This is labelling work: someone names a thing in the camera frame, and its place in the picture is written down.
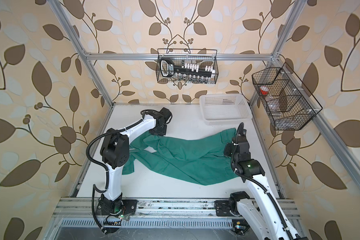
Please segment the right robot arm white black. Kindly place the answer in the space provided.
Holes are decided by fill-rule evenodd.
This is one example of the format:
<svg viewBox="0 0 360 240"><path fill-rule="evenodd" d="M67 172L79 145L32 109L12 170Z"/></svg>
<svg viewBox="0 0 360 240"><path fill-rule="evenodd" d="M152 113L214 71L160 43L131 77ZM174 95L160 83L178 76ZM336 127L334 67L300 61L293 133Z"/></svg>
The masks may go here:
<svg viewBox="0 0 360 240"><path fill-rule="evenodd" d="M234 174L242 179L252 194L231 194L231 215L243 217L259 240L306 240L282 211L263 167L251 157L244 123L239 124L232 141L226 144L224 155L231 159Z"/></svg>

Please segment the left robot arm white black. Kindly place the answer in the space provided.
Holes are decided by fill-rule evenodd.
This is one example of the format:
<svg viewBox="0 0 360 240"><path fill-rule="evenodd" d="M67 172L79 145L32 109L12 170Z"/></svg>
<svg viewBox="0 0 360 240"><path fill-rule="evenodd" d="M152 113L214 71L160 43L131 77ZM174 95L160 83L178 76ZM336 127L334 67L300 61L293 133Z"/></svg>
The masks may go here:
<svg viewBox="0 0 360 240"><path fill-rule="evenodd" d="M154 136L164 136L167 124L172 120L172 113L167 108L156 110L142 110L141 118L119 130L108 129L104 134L93 139L86 148L89 161L105 170L106 182L103 190L93 185L93 197L101 194L98 206L105 214L117 215L125 210L122 202L121 178L124 165L130 157L130 143L145 133ZM101 161L91 157L92 146L102 140L100 148Z"/></svg>

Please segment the green trousers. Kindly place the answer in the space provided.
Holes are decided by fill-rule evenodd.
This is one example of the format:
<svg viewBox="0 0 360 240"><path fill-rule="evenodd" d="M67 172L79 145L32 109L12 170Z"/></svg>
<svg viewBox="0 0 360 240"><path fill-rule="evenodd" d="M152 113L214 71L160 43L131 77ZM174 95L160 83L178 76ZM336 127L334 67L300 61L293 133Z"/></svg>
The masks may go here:
<svg viewBox="0 0 360 240"><path fill-rule="evenodd" d="M131 144L122 174L135 171L138 160L149 170L177 180L208 186L234 179L231 160L224 155L236 129L226 129L199 140L183 140L145 132Z"/></svg>

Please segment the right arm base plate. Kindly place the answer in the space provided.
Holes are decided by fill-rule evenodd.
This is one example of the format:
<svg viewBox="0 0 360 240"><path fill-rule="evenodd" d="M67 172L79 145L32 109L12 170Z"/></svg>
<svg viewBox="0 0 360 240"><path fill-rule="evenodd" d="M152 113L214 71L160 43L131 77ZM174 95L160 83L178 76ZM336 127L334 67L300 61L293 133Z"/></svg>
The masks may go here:
<svg viewBox="0 0 360 240"><path fill-rule="evenodd" d="M216 215L218 217L234 217L235 212L232 210L232 205L229 200L216 200L214 202Z"/></svg>

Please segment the white plastic laundry basket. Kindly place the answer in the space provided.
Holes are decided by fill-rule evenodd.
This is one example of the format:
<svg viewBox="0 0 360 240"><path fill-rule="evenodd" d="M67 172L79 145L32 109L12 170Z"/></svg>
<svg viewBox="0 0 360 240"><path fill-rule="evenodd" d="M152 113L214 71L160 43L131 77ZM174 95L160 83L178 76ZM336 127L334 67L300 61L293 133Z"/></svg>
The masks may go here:
<svg viewBox="0 0 360 240"><path fill-rule="evenodd" d="M200 97L204 122L209 126L239 124L253 118L251 108L240 94L214 94Z"/></svg>

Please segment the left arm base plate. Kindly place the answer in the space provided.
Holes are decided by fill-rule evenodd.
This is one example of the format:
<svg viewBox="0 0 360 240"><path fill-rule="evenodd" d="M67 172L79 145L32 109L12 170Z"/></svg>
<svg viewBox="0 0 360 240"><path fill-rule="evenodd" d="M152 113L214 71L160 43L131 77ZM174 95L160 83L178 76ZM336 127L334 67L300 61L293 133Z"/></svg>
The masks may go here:
<svg viewBox="0 0 360 240"><path fill-rule="evenodd" d="M109 200L101 195L96 207L96 214L102 216L108 215L128 215L134 213L137 209L137 200L129 200L117 198L115 200Z"/></svg>

